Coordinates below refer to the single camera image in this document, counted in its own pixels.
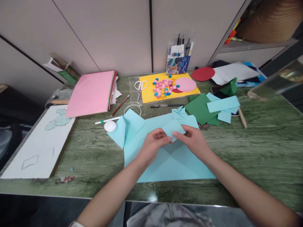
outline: woven basket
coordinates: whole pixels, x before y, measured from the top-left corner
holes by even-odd
[[[264,0],[237,29],[237,36],[256,43],[291,38],[303,21],[303,0]]]

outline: glass bottle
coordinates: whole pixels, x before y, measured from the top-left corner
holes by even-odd
[[[249,90],[247,95],[252,100],[263,102],[302,83],[303,55]]]

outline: clothing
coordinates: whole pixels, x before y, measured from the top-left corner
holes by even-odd
[[[152,203],[127,221],[127,227],[215,227],[212,219],[179,204]],[[74,221],[69,227],[84,227]]]

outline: shelf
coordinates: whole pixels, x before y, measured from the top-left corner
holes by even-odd
[[[219,53],[227,53],[227,52],[235,52],[235,51],[244,51],[244,50],[253,50],[253,49],[265,49],[265,48],[273,48],[273,47],[283,47],[283,46],[292,46],[298,40],[294,38],[290,38],[284,42],[273,43],[273,44],[261,44],[261,43],[253,43],[249,41],[230,41],[228,44],[223,44]]]

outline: green marble table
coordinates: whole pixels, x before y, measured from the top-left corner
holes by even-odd
[[[124,166],[123,150],[96,121],[109,118],[112,111],[130,94],[122,108],[137,99],[133,81],[141,75],[121,76],[118,90],[123,94],[108,113],[79,117],[55,176],[43,181],[31,179],[0,180],[0,193],[92,198]],[[210,82],[197,83],[208,92]],[[249,88],[239,88],[236,95],[247,121],[239,117],[232,124],[201,129],[209,146],[224,161],[295,211],[303,211],[303,117],[282,96],[267,102],[255,102],[246,95]],[[188,103],[189,97],[164,101]],[[167,114],[170,107],[142,105],[144,119]],[[68,183],[57,183],[66,175],[75,176]],[[183,204],[237,206],[228,191],[216,179],[138,183],[127,197],[129,201],[158,201]]]

